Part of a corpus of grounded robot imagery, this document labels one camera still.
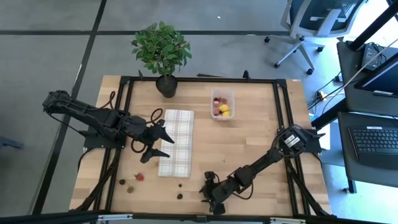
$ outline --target black keyboard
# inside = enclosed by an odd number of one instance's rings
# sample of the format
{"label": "black keyboard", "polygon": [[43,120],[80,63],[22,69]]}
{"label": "black keyboard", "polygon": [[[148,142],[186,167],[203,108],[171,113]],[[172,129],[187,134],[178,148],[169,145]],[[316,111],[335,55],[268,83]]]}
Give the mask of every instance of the black keyboard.
{"label": "black keyboard", "polygon": [[398,128],[348,128],[360,164],[398,169]]}

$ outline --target clear plastic container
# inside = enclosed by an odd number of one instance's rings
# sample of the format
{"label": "clear plastic container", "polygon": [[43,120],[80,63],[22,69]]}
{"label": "clear plastic container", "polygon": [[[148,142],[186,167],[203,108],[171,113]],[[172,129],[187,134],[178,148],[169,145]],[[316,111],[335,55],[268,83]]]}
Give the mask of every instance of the clear plastic container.
{"label": "clear plastic container", "polygon": [[[214,98],[218,98],[218,97],[222,97],[222,98],[226,98],[226,100],[228,100],[228,106],[229,106],[229,112],[231,116],[225,117],[225,116],[215,116],[214,113],[214,109],[216,109],[216,107],[214,106]],[[211,98],[210,98],[210,114],[213,117],[213,119],[217,120],[217,121],[227,121],[230,120],[234,117],[235,115],[235,97],[234,97],[234,91],[233,90],[212,90],[211,91]]]}

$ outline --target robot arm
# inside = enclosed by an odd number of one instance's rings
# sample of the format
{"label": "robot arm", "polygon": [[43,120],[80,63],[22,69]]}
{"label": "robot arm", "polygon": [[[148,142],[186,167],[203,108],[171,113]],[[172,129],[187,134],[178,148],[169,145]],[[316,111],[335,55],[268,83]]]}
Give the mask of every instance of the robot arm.
{"label": "robot arm", "polygon": [[[114,92],[107,104],[111,104],[113,96]],[[151,116],[151,121],[147,122],[139,116],[131,116],[128,112],[104,108],[104,106],[96,108],[84,102],[73,100],[66,91],[62,90],[50,92],[43,102],[43,107],[44,111],[51,117],[53,113],[67,114],[87,124],[91,127],[91,131],[90,129],[89,131],[79,131],[85,138],[98,138],[99,140],[119,142],[124,145],[126,136],[129,136],[133,139],[132,143],[134,141],[143,143],[144,147],[140,151],[135,150],[131,144],[134,152],[145,151],[141,157],[142,163],[148,162],[154,156],[170,157],[168,154],[152,148],[154,142],[159,138],[174,143],[163,127],[165,121],[159,119],[155,122],[161,114],[153,119],[153,115],[157,111],[162,113],[162,109],[155,110]]]}
{"label": "robot arm", "polygon": [[[221,182],[218,180],[216,183],[214,179],[215,177],[218,178],[218,176],[212,171],[205,172],[205,185],[200,190],[205,197],[202,202],[208,202],[210,204],[210,212],[213,212],[215,215],[223,214],[225,212],[223,202],[229,196],[236,193],[240,194],[248,187],[252,186],[252,182],[254,178],[256,178],[256,175],[270,165],[279,162],[285,157],[291,158],[301,154],[304,151],[309,138],[317,139],[320,137],[321,136],[306,132],[306,130],[301,129],[299,126],[292,126],[277,135],[271,148],[265,155],[259,158],[256,162],[253,162],[251,165],[237,168],[232,174],[227,176],[226,180]],[[291,164],[289,165],[289,172],[294,172]]]}

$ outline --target green leaves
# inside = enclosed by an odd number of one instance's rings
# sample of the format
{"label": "green leaves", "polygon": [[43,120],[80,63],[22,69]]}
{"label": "green leaves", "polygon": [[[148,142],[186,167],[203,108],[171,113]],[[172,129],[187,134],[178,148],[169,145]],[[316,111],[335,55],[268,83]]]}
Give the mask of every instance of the green leaves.
{"label": "green leaves", "polygon": [[163,21],[161,21],[161,22],[159,23],[159,28],[160,28],[160,29],[163,29],[165,26],[166,26],[166,24],[164,24]]}
{"label": "green leaves", "polygon": [[166,47],[163,48],[163,52],[170,52],[170,51],[173,50],[173,48],[174,48],[174,47],[173,47],[172,44],[167,45]]}
{"label": "green leaves", "polygon": [[187,58],[192,58],[190,44],[184,40],[179,31],[174,31],[174,26],[168,26],[163,21],[153,23],[148,28],[136,32],[135,40],[131,45],[135,46],[132,54],[136,60],[140,59],[145,63],[144,67],[152,73],[171,75],[178,65],[187,64]]}
{"label": "green leaves", "polygon": [[173,59],[173,58],[177,58],[177,56],[176,55],[168,55],[167,56],[167,59]]}

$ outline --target red fruit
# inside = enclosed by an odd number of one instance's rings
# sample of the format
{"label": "red fruit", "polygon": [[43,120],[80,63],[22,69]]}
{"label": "red fruit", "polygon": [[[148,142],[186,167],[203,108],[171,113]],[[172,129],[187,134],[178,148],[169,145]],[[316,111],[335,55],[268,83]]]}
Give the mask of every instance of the red fruit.
{"label": "red fruit", "polygon": [[127,193],[132,193],[134,191],[134,187],[133,186],[129,186],[127,188]]}
{"label": "red fruit", "polygon": [[144,180],[144,174],[138,173],[136,176],[136,180],[138,181],[143,181]]}

